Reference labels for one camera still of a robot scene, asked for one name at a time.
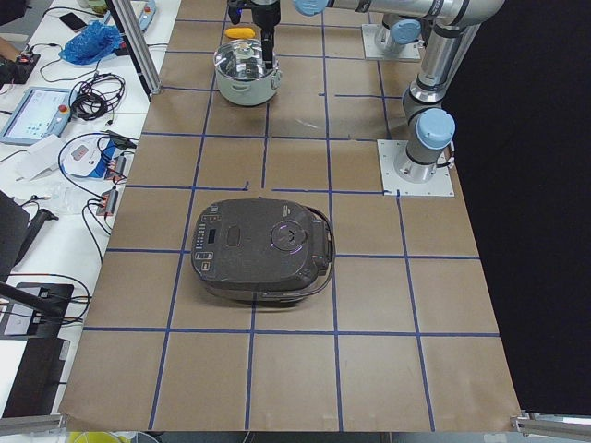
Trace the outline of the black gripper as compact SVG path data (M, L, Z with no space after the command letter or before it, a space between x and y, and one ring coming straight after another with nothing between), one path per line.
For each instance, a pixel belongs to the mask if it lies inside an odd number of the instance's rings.
M261 29L262 60L267 70L274 67L274 28L281 21L280 0L252 0L253 22Z
M245 0L228 0L227 15L232 24L239 24L242 18L242 9L245 7Z

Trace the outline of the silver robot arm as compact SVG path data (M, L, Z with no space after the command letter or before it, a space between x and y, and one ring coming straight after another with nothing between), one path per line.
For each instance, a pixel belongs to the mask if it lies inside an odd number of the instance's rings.
M403 96L410 138L393 162L395 172L405 181L416 184L429 181L455 131L454 120L441 109L441 102L479 26L493 17L503 2L294 1L293 5L308 17L333 7L356 13L379 12L433 21L416 80Z
M294 1L295 9L304 16L311 17L322 12L326 7L332 7L333 1ZM261 47L264 60L271 60L274 49L275 27L281 21L281 4L279 1L228 1L227 13L233 24L241 21L242 11L250 10L252 20L260 28ZM417 19L406 18L394 25L387 25L388 35L397 44L414 42L421 32L421 22Z

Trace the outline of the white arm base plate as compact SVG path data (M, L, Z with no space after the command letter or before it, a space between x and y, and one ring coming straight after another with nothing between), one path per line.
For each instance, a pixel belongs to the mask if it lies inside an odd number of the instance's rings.
M450 168L438 163L421 165L411 161L406 140L378 139L383 194L401 197L454 196Z
M362 37L367 60L390 60L417 63L421 60L417 42L396 43L381 24L364 24Z

